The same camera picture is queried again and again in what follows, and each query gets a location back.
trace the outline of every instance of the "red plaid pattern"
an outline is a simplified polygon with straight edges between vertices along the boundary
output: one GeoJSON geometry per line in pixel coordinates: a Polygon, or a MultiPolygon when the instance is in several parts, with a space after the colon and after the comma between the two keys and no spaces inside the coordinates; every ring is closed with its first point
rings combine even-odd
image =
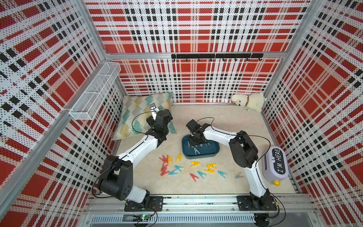
{"type": "MultiPolygon", "coordinates": [[[[2,1],[0,29],[1,189],[101,57],[70,0],[2,1]]],[[[120,104],[113,88],[97,120],[68,124],[1,227],[77,226],[91,183],[113,147],[120,104]]]]}
{"type": "Polygon", "coordinates": [[[85,2],[108,53],[285,51],[310,4],[85,2]]]}
{"type": "Polygon", "coordinates": [[[264,91],[279,59],[115,60],[128,95],[173,92],[173,102],[230,102],[264,91]]]}
{"type": "Polygon", "coordinates": [[[325,1],[264,112],[329,226],[361,226],[363,3],[325,1]]]}

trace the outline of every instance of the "beige floor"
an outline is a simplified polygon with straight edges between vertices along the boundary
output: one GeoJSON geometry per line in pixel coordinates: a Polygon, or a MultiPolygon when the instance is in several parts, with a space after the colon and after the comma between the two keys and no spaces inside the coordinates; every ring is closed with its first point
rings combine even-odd
{"type": "MultiPolygon", "coordinates": [[[[260,135],[268,138],[271,143],[271,136],[266,128],[261,114],[251,110],[245,111],[238,106],[173,106],[171,109],[173,123],[177,134],[168,134],[167,140],[164,141],[157,149],[150,152],[134,169],[134,185],[147,189],[151,194],[244,194],[249,193],[249,184],[246,177],[237,178],[235,176],[243,169],[238,166],[231,154],[229,147],[220,144],[219,153],[211,158],[187,159],[182,152],[182,137],[189,133],[185,126],[191,119],[198,120],[203,117],[215,117],[213,127],[227,131],[239,132],[246,131],[249,135],[260,135]],[[178,154],[181,153],[181,162],[175,161],[178,154]],[[170,163],[168,170],[174,170],[174,165],[183,166],[182,172],[177,175],[160,176],[162,161],[159,157],[170,155],[174,164],[170,163]],[[191,161],[200,162],[200,165],[191,167],[191,161]],[[217,163],[217,170],[227,173],[226,179],[218,174],[217,170],[207,173],[204,170],[209,163],[217,163]],[[197,171],[207,174],[202,179],[197,171]],[[198,176],[197,182],[194,182],[190,173],[198,176]]],[[[212,119],[203,119],[199,121],[210,123],[212,119]]],[[[121,141],[117,154],[131,148],[140,136],[129,137],[121,141]]],[[[259,156],[265,153],[268,148],[268,141],[258,137],[251,137],[252,141],[258,148],[259,156]]],[[[262,162],[259,161],[262,173],[262,162]]],[[[272,193],[294,193],[294,189],[289,181],[285,179],[280,186],[270,184],[264,179],[266,186],[272,193]]]]}

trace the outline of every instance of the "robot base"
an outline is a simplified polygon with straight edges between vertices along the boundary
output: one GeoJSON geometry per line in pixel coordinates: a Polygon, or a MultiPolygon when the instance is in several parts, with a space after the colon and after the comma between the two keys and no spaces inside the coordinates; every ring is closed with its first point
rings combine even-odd
{"type": "Polygon", "coordinates": [[[277,210],[274,199],[271,197],[270,200],[264,206],[261,206],[260,209],[256,209],[253,205],[252,197],[249,195],[239,195],[237,196],[237,204],[240,211],[256,211],[256,210],[266,210],[267,207],[269,211],[277,210]]]}
{"type": "Polygon", "coordinates": [[[155,204],[156,206],[156,211],[159,212],[163,209],[163,200],[164,197],[162,196],[150,196],[150,206],[149,208],[142,210],[139,209],[138,206],[135,205],[134,201],[130,201],[130,200],[126,200],[126,205],[125,205],[125,212],[135,212],[135,211],[154,211],[154,206],[151,204],[155,204]]]}

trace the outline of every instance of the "white plush dog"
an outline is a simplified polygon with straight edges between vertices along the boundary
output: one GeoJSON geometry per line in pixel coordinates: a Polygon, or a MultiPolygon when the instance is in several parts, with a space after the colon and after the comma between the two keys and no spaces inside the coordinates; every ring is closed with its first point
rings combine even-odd
{"type": "Polygon", "coordinates": [[[263,92],[253,93],[250,96],[245,94],[234,94],[232,95],[231,100],[237,106],[246,106],[247,111],[249,111],[249,109],[253,109],[260,113],[265,102],[265,97],[263,92]]]}

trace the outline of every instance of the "red clothespin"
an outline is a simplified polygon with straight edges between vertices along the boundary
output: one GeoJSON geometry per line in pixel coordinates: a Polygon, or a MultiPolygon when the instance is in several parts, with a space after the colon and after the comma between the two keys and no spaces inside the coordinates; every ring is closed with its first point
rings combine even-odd
{"type": "Polygon", "coordinates": [[[170,171],[162,172],[162,173],[160,174],[160,176],[164,176],[164,175],[165,175],[165,174],[167,174],[168,172],[170,172],[170,171]]]}
{"type": "Polygon", "coordinates": [[[164,166],[165,162],[163,162],[163,167],[161,167],[161,172],[164,172],[166,170],[166,168],[168,167],[168,164],[166,166],[164,166]]]}
{"type": "Polygon", "coordinates": [[[163,161],[164,163],[167,163],[168,162],[168,156],[167,157],[165,157],[164,155],[163,155],[163,158],[160,158],[160,160],[161,161],[163,161]]]}
{"type": "Polygon", "coordinates": [[[166,171],[167,167],[168,167],[168,164],[166,164],[166,166],[164,166],[166,162],[163,162],[163,167],[161,167],[161,174],[160,176],[164,176],[165,174],[167,174],[168,172],[170,171],[166,171]]]}
{"type": "Polygon", "coordinates": [[[194,174],[190,174],[190,176],[193,178],[193,180],[195,181],[195,182],[197,182],[196,180],[195,180],[195,178],[198,178],[199,179],[199,177],[197,177],[196,175],[194,175],[194,174]]]}

